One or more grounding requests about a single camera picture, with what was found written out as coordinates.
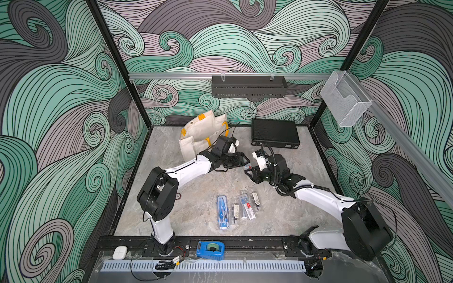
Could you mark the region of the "blue compass set case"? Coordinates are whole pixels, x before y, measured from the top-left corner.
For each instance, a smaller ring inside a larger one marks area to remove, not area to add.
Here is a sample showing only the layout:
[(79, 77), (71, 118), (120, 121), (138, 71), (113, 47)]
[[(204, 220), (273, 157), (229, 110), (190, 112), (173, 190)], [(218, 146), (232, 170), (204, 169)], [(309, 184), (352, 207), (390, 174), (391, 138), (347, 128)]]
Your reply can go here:
[(220, 195), (217, 197), (218, 224), (220, 229), (228, 229), (230, 227), (227, 197)]

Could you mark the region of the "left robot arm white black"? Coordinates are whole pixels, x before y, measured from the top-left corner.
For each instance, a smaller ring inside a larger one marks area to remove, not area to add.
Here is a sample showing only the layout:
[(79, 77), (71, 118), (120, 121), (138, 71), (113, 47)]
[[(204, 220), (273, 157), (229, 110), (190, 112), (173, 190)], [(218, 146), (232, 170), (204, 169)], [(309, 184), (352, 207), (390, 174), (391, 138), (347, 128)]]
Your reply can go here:
[(246, 155), (238, 150), (239, 140), (220, 136), (213, 145), (195, 158), (177, 167), (151, 170), (137, 195), (143, 211), (143, 221), (150, 221), (154, 243), (168, 254), (174, 246), (175, 233), (169, 214), (173, 210), (179, 189), (196, 178), (212, 171), (227, 172), (249, 163)]

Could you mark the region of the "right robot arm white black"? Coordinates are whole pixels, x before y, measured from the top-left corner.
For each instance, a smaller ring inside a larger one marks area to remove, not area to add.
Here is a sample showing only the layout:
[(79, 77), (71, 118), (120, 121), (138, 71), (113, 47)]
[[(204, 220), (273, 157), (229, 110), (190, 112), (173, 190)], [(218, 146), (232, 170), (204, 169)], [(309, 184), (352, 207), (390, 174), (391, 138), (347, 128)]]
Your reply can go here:
[(371, 200), (337, 194), (291, 173), (280, 154), (268, 155), (258, 150), (252, 156), (257, 166), (248, 167), (245, 173), (254, 183), (268, 182), (280, 196), (291, 196), (310, 203), (342, 224), (341, 228), (325, 230), (314, 225), (302, 233), (299, 246), (307, 256), (316, 257), (322, 251), (342, 250), (371, 261), (394, 240), (389, 226)]

